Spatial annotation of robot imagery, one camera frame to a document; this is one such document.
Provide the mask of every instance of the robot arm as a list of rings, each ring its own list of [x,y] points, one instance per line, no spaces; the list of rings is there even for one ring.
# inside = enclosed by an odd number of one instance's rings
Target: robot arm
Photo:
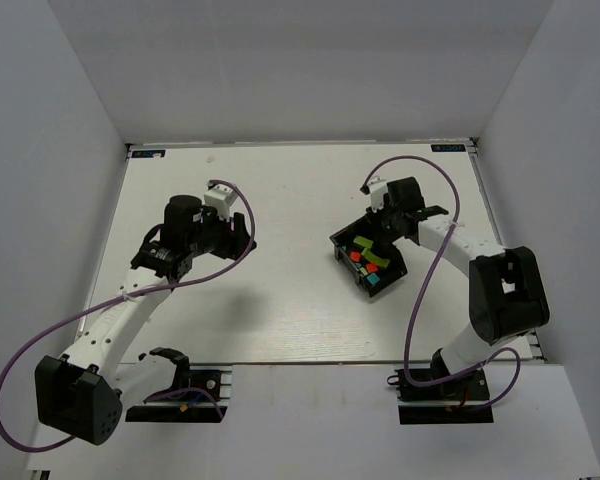
[[[178,283],[195,257],[211,253],[235,260],[248,246],[244,216],[230,213],[235,192],[210,186],[204,198],[204,205],[192,196],[171,198],[164,223],[147,233],[116,292],[126,301],[103,311],[59,358],[40,361],[35,383],[43,424],[100,445],[127,408],[157,391],[186,386],[189,359],[176,350],[156,348],[136,364],[119,363],[153,311],[171,295],[169,289],[134,292]]]
[[[367,223],[375,240],[407,238],[438,252],[452,218],[438,207],[425,207],[415,178],[386,182],[374,177]],[[520,335],[546,324],[549,308],[535,256],[526,247],[505,249],[456,225],[443,258],[469,279],[469,319],[464,330],[434,353],[434,378],[460,372],[487,360]]]

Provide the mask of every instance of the cable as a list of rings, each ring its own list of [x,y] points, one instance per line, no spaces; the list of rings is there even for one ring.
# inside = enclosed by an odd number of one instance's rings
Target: cable
[[[157,286],[157,287],[149,287],[149,288],[144,288],[142,290],[136,290],[135,292],[128,293],[126,295],[127,297],[135,298],[135,297],[140,297],[142,295],[146,295],[148,293],[159,292],[161,290],[175,290],[177,288],[188,287],[190,285],[198,285],[200,283],[208,282],[210,280],[218,278],[220,275],[224,275],[228,271],[237,267],[238,264],[241,263],[246,258],[246,256],[249,254],[249,252],[251,251],[251,247],[253,246],[255,236],[256,236],[256,221],[255,221],[255,217],[253,215],[253,210],[251,210],[251,205],[249,205],[247,198],[240,191],[240,189],[238,187],[236,187],[235,185],[233,185],[229,182],[225,182],[224,180],[210,180],[209,184],[210,185],[224,185],[226,187],[229,187],[233,191],[235,191],[236,194],[238,195],[238,197],[240,197],[240,200],[242,200],[242,203],[244,204],[244,207],[247,210],[247,214],[249,215],[249,222],[250,222],[250,227],[251,227],[250,228],[250,233],[251,233],[250,237],[251,238],[249,238],[249,242],[247,243],[247,246],[244,249],[244,251],[240,254],[240,256],[233,263],[231,263],[230,265],[226,266],[225,268],[223,268],[221,270],[218,270],[215,273],[212,273],[211,275],[207,275],[206,277],[196,278],[194,280],[189,280],[187,282],[182,282],[182,283],[172,283],[169,285],[161,285],[161,286]],[[11,369],[13,368],[15,363],[20,359],[20,357],[27,350],[29,350],[29,348],[31,348],[37,342],[39,342],[46,336],[50,335],[51,333],[55,332],[56,330],[66,326],[66,325],[69,325],[70,323],[73,323],[82,317],[91,315],[92,313],[102,310],[104,308],[113,307],[114,305],[118,305],[124,301],[125,301],[125,299],[122,296],[111,298],[109,300],[106,300],[106,301],[98,304],[98,305],[87,308],[83,312],[76,313],[75,315],[71,315],[70,317],[67,317],[64,320],[59,321],[55,325],[52,325],[49,328],[47,328],[47,329],[43,330],[42,332],[40,332],[39,334],[37,334],[35,337],[33,337],[31,340],[29,340],[27,343],[25,343],[22,347],[20,347],[18,349],[18,351],[6,363],[6,365],[2,369],[2,372],[0,372],[0,393],[2,392],[2,387],[4,385],[4,381],[6,380],[7,375],[9,374],[9,372],[11,371]],[[177,394],[177,393],[169,392],[169,395],[174,395],[174,394]],[[66,443],[70,442],[71,440],[73,440],[75,438],[75,437],[67,437],[64,440],[60,440],[59,442],[56,442],[56,443],[53,443],[50,445],[45,445],[43,447],[32,447],[29,445],[24,445],[24,444],[18,442],[16,439],[14,439],[11,435],[9,435],[9,433],[4,428],[4,424],[2,423],[1,418],[0,418],[0,436],[10,446],[15,448],[16,450],[20,450],[21,452],[25,452],[25,453],[48,452],[50,450],[54,450],[58,447],[65,445]]]
[[[197,388],[197,387],[187,387],[187,388],[181,388],[179,390],[174,390],[173,392],[157,393],[157,394],[147,397],[145,400],[145,403],[146,402],[155,402],[156,400],[164,400],[165,398],[169,398],[171,395],[178,395],[180,393],[184,394],[184,393],[191,393],[191,392],[197,392],[198,396],[204,395],[205,397],[207,397],[207,399],[213,404],[214,408],[216,409],[216,412],[218,412],[218,416],[220,417],[220,420],[222,420],[224,418],[224,414],[222,413],[222,410],[220,409],[220,405],[218,405],[218,402],[216,402],[216,399],[213,398],[213,396],[211,396],[211,394],[209,392],[207,392],[206,390],[203,390],[202,388]]]
[[[403,363],[404,363],[405,378],[414,387],[423,387],[423,388],[424,387],[433,387],[434,385],[441,385],[443,383],[450,382],[452,380],[458,380],[460,378],[463,378],[463,377],[469,375],[470,373],[473,373],[476,370],[484,367],[487,363],[492,361],[494,358],[496,358],[501,353],[504,353],[507,351],[512,352],[514,354],[514,356],[516,357],[516,373],[514,374],[511,383],[505,389],[503,394],[499,395],[494,400],[491,400],[490,402],[485,403],[484,405],[476,407],[476,408],[486,408],[486,407],[491,406],[494,403],[500,401],[502,398],[504,398],[504,396],[507,395],[511,391],[515,382],[518,380],[518,375],[520,373],[520,367],[521,367],[520,355],[518,355],[518,352],[516,352],[511,347],[501,348],[500,350],[495,352],[493,355],[491,355],[484,362],[476,363],[475,365],[465,368],[464,370],[461,370],[457,373],[454,373],[452,375],[447,375],[446,377],[438,378],[435,380],[418,381],[411,376],[411,372],[409,371],[409,353],[411,350],[411,340],[413,338],[413,330],[414,330],[414,327],[416,324],[416,319],[418,317],[418,312],[420,310],[420,306],[422,305],[424,295],[427,292],[427,288],[429,287],[429,283],[431,282],[431,278],[433,277],[433,273],[435,272],[438,264],[440,263],[440,260],[442,259],[442,256],[444,255],[444,251],[447,248],[447,245],[449,244],[449,241],[451,240],[451,237],[453,236],[453,232],[456,229],[458,218],[460,217],[460,194],[458,193],[458,189],[457,189],[455,183],[453,183],[453,180],[451,179],[449,174],[447,174],[447,172],[445,172],[442,169],[442,167],[440,167],[439,165],[437,165],[436,163],[432,162],[431,160],[429,160],[427,158],[419,157],[417,155],[398,155],[396,157],[391,157],[391,158],[387,158],[386,160],[383,160],[382,162],[380,162],[378,165],[376,165],[371,170],[369,175],[367,175],[367,178],[364,180],[364,182],[362,184],[363,188],[366,187],[366,185],[369,182],[369,180],[371,179],[371,177],[380,169],[380,167],[382,167],[383,165],[386,165],[387,163],[396,161],[396,160],[417,160],[419,162],[424,162],[427,165],[430,165],[431,167],[435,168],[445,178],[445,180],[451,187],[451,191],[453,192],[453,197],[455,199],[455,204],[456,204],[455,212],[453,214],[453,219],[452,219],[451,224],[449,225],[449,230],[447,231],[447,234],[445,235],[445,237],[442,241],[442,244],[440,245],[440,249],[438,250],[438,252],[436,253],[436,256],[434,257],[433,262],[431,262],[431,266],[429,267],[429,270],[427,271],[427,274],[425,275],[424,281],[422,282],[422,286],[420,287],[420,291],[418,292],[418,296],[416,297],[416,301],[413,305],[413,309],[411,310],[411,316],[409,318],[409,323],[407,324],[407,335],[406,335],[405,342],[404,342],[404,362]]]

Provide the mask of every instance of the colorful block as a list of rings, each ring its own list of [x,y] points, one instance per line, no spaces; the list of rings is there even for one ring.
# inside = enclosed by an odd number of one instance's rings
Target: colorful block
[[[362,251],[362,256],[367,259],[370,263],[375,263],[380,268],[387,268],[389,266],[390,260],[386,258],[380,258],[377,255],[374,255],[371,250],[365,248]]]
[[[373,240],[369,240],[368,238],[361,237],[358,235],[353,239],[353,243],[362,247],[362,248],[371,248],[373,247]]]
[[[366,278],[371,285],[375,285],[376,283],[378,283],[380,281],[380,277],[377,276],[375,273],[371,273],[371,274],[367,275]]]

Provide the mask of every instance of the purple cable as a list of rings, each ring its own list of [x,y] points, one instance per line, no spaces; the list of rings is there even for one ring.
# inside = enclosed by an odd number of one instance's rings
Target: purple cable
[[[453,221],[452,221],[451,225],[449,226],[449,230],[447,231],[447,234],[445,235],[445,237],[442,241],[442,245],[440,245],[440,249],[436,253],[436,256],[433,259],[433,262],[431,262],[431,266],[429,267],[429,270],[427,271],[427,274],[425,275],[424,281],[422,282],[422,287],[420,287],[420,291],[418,292],[418,296],[416,297],[416,301],[413,305],[413,309],[411,310],[411,317],[409,318],[409,323],[407,326],[407,335],[406,335],[405,342],[404,342],[404,374],[405,374],[405,378],[414,387],[432,387],[434,385],[441,385],[443,383],[450,382],[452,380],[457,380],[466,375],[469,375],[470,373],[475,372],[476,370],[484,367],[487,363],[492,361],[494,358],[499,356],[501,353],[512,352],[514,354],[514,356],[516,357],[516,372],[513,376],[513,379],[511,381],[511,383],[509,384],[509,386],[498,397],[485,403],[484,405],[475,407],[475,408],[486,408],[486,407],[491,406],[494,403],[500,401],[502,398],[504,398],[504,396],[507,395],[511,391],[515,382],[518,380],[518,376],[520,374],[520,368],[521,368],[520,355],[518,355],[518,352],[516,352],[511,347],[503,347],[500,350],[496,351],[493,355],[491,355],[484,362],[477,363],[477,364],[475,364],[471,367],[465,368],[464,370],[461,370],[457,373],[454,373],[452,375],[447,375],[446,377],[438,378],[435,380],[428,380],[428,381],[424,381],[424,382],[418,381],[418,380],[414,379],[411,376],[411,372],[409,372],[409,353],[411,350],[411,340],[413,338],[413,330],[416,325],[416,318],[418,317],[418,311],[420,310],[420,306],[422,305],[424,295],[427,292],[427,288],[429,287],[429,283],[431,282],[433,273],[435,272],[438,264],[440,263],[440,260],[442,259],[442,256],[444,255],[444,251],[447,248],[447,245],[449,244],[449,242],[451,241],[453,232],[456,229],[456,222],[458,221],[458,218],[460,217],[460,195],[458,193],[458,189],[456,188],[455,183],[453,183],[453,180],[451,179],[449,174],[447,174],[447,172],[445,172],[440,166],[438,166],[431,160],[424,158],[424,157],[419,157],[417,155],[398,155],[397,157],[391,157],[391,158],[387,158],[386,160],[383,160],[378,165],[376,165],[373,168],[373,170],[371,170],[369,175],[367,175],[367,178],[364,180],[364,182],[362,184],[363,187],[367,185],[367,182],[369,182],[371,177],[380,169],[380,167],[382,167],[383,165],[386,165],[389,162],[393,162],[395,160],[418,160],[420,162],[424,162],[427,165],[430,165],[433,168],[435,168],[438,172],[440,172],[440,174],[445,178],[445,180],[451,187],[451,190],[453,192],[453,197],[454,197],[455,203],[456,203],[456,209],[455,209],[455,212],[453,213],[453,217],[452,217]]]
[[[235,262],[231,263],[230,265],[226,266],[225,268],[223,268],[221,270],[218,270],[215,273],[212,273],[211,275],[207,275],[206,277],[196,278],[194,280],[189,280],[187,282],[182,282],[182,283],[172,283],[169,285],[161,285],[158,287],[149,287],[149,288],[144,288],[142,290],[136,290],[135,292],[131,292],[131,293],[127,294],[128,297],[139,297],[142,295],[146,295],[148,293],[159,292],[161,290],[175,290],[177,288],[188,287],[190,285],[198,285],[200,283],[208,282],[210,280],[218,278],[220,275],[224,275],[229,270],[232,270],[233,268],[237,267],[238,264],[240,262],[242,262],[246,258],[247,255],[249,255],[249,252],[251,251],[251,247],[253,246],[253,241],[256,236],[256,221],[255,221],[255,217],[253,215],[253,210],[251,210],[251,205],[249,205],[247,198],[240,191],[240,189],[238,187],[236,187],[235,185],[233,185],[229,182],[225,182],[224,180],[210,180],[209,183],[212,185],[224,185],[226,187],[231,188],[240,197],[240,200],[242,200],[242,203],[244,204],[244,207],[247,210],[247,214],[249,215],[249,222],[251,224],[250,225],[251,226],[251,229],[250,229],[251,238],[249,239],[249,242],[247,243],[247,246],[244,249],[244,251],[235,260]],[[43,330],[42,332],[37,334],[35,337],[33,337],[31,340],[29,340],[27,343],[25,343],[22,347],[20,347],[18,349],[18,351],[13,355],[13,357],[11,357],[9,359],[7,364],[4,366],[4,368],[2,369],[2,372],[0,372],[0,393],[2,392],[2,387],[4,385],[4,381],[6,380],[7,375],[9,374],[9,372],[11,371],[11,369],[13,368],[15,363],[20,359],[20,357],[24,354],[24,352],[29,350],[29,348],[31,348],[37,342],[42,340],[47,335],[55,332],[59,328],[69,325],[70,323],[73,323],[82,317],[85,317],[94,312],[97,312],[98,310],[102,310],[103,308],[113,307],[114,305],[118,305],[119,303],[122,303],[124,301],[125,300],[122,296],[111,298],[105,302],[102,302],[102,303],[94,306],[94,307],[90,307],[83,312],[80,312],[80,313],[72,315],[68,318],[65,318],[64,320],[59,321],[55,325],[52,325],[51,327],[49,327],[46,330]],[[7,442],[13,448],[15,448],[16,450],[25,452],[25,453],[48,452],[49,450],[54,450],[58,447],[61,447],[62,445],[65,445],[66,443],[70,442],[71,440],[73,440],[75,438],[75,437],[67,437],[64,440],[60,440],[59,442],[53,443],[51,445],[45,445],[44,447],[32,447],[29,445],[24,445],[24,444],[18,442],[16,439],[14,439],[11,435],[9,435],[9,433],[4,428],[1,418],[0,418],[0,436],[3,438],[3,440],[5,442]]]
[[[191,393],[191,392],[199,393],[199,394],[207,397],[207,399],[213,404],[214,408],[216,409],[216,412],[218,412],[218,416],[220,417],[220,420],[222,420],[224,418],[224,415],[222,414],[222,410],[220,409],[220,405],[218,405],[218,402],[216,402],[216,399],[213,398],[209,392],[207,392],[206,390],[203,390],[202,388],[187,387],[187,388],[181,388],[179,390],[174,390],[173,392],[155,393],[155,394],[151,395],[150,397],[147,397],[145,400],[145,403],[146,402],[155,402],[157,400],[164,400],[165,398],[171,399],[171,395],[180,395],[180,394],[184,395],[185,393]]]

